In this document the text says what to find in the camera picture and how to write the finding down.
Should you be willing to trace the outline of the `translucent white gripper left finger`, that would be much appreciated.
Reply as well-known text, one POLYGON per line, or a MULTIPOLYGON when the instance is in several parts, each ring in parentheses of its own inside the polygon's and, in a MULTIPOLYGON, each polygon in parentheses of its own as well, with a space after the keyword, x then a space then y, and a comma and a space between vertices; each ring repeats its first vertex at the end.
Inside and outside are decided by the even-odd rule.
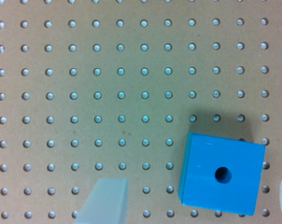
POLYGON ((128 179, 100 178, 74 224, 126 224, 128 179))

